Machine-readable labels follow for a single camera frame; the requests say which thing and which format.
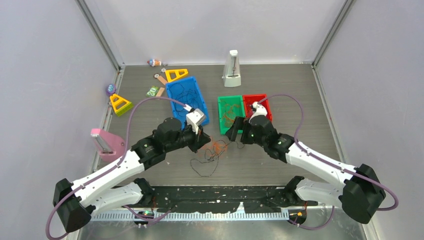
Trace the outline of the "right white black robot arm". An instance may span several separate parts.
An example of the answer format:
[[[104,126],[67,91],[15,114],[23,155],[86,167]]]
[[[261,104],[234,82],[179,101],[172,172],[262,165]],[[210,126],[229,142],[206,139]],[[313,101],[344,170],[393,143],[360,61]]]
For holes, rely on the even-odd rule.
[[[244,145],[256,144],[272,159],[300,167],[325,182],[314,182],[296,176],[288,183],[285,198],[291,205],[315,201],[341,208],[351,219],[368,224],[386,193],[374,169],[366,164],[359,167],[322,155],[295,138],[279,133],[267,117],[259,115],[248,120],[236,117],[225,136],[235,141],[241,131]]]

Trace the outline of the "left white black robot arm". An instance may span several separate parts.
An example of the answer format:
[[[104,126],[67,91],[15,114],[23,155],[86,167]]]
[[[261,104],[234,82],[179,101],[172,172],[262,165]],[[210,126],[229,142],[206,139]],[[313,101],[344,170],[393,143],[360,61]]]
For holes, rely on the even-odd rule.
[[[148,207],[154,197],[144,179],[120,188],[115,185],[164,161],[169,152],[188,147],[195,153],[211,141],[201,126],[204,114],[195,110],[185,118],[185,127],[176,118],[166,118],[151,135],[140,139],[125,155],[95,173],[73,182],[66,178],[58,181],[53,206],[65,232],[79,230],[96,214],[115,207],[136,203]]]

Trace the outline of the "green plastic bin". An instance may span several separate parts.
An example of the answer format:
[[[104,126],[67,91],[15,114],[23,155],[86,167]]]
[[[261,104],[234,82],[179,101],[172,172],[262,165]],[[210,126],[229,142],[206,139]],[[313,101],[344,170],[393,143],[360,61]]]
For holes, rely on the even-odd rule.
[[[232,126],[236,117],[245,117],[245,108],[241,95],[219,96],[217,98],[219,129],[224,135]]]

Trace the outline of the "red plastic bin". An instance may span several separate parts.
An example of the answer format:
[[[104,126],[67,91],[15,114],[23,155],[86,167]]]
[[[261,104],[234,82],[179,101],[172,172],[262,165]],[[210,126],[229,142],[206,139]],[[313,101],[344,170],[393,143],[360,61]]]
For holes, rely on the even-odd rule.
[[[267,97],[268,96],[265,93],[242,95],[245,116],[250,118],[253,114],[253,109],[252,109],[253,102],[260,102],[260,104],[262,104],[267,110],[266,117],[272,122],[273,115],[272,115],[272,111],[269,105],[269,101],[267,100]]]

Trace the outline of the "white metronome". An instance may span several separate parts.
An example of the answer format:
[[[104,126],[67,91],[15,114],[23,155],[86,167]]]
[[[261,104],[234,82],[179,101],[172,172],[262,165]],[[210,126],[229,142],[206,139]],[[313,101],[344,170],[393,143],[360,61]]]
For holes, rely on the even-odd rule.
[[[230,50],[223,70],[223,84],[227,88],[241,85],[240,61],[237,50]]]

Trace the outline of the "blue plastic bin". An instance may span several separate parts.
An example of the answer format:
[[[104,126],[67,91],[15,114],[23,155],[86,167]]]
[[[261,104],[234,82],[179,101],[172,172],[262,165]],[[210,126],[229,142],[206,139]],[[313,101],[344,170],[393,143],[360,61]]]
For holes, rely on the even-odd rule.
[[[169,98],[195,109],[200,109],[206,115],[206,119],[201,124],[202,126],[210,123],[206,101],[194,76],[170,82],[165,86],[165,90]]]

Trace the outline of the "tan wooden block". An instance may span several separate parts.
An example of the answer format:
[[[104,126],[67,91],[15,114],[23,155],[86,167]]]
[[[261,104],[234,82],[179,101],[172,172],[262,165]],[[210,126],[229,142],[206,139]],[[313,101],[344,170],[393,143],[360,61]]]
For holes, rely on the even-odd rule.
[[[161,97],[162,95],[163,95],[163,93],[164,93],[164,91],[165,91],[165,88],[164,87],[160,87],[159,89],[158,89],[158,91],[157,91],[157,93],[156,93],[156,97]]]

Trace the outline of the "yellow triangle toy on green block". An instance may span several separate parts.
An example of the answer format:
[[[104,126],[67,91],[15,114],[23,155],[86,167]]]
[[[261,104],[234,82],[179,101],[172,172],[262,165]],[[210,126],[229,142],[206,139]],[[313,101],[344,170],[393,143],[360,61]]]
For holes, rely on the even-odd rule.
[[[109,97],[110,103],[112,105],[114,113],[120,117],[129,110],[131,110],[134,105],[131,101],[128,101],[127,99],[119,96],[118,94],[114,93]]]

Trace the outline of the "pink tape dispenser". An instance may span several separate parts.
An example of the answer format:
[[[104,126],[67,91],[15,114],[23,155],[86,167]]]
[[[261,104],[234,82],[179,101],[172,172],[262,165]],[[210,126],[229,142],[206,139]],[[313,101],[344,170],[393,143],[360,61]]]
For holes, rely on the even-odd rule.
[[[125,152],[125,141],[118,135],[100,128],[92,128],[90,136],[100,159],[107,163],[117,160]]]

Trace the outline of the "small colourful figurine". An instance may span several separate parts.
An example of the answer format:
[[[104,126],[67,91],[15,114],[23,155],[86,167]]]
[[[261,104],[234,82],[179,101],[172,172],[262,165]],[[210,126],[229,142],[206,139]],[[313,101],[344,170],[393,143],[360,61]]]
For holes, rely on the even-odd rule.
[[[151,67],[159,67],[163,65],[162,61],[153,58],[149,59],[146,63]]]

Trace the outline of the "purple round toy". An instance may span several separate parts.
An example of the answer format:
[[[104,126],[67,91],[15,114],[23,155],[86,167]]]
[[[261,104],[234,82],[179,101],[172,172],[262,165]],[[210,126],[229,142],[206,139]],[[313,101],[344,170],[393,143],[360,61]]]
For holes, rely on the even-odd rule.
[[[113,94],[115,94],[117,91],[117,88],[115,86],[115,84],[111,83],[106,87],[106,95],[108,97],[112,96]]]

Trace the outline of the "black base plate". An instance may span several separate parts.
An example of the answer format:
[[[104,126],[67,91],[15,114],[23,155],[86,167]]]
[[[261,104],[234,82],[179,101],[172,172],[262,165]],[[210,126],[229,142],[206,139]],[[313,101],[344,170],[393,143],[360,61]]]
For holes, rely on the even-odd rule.
[[[155,208],[165,213],[277,213],[282,208],[303,207],[305,201],[280,186],[154,186],[150,200],[127,203],[129,207]]]

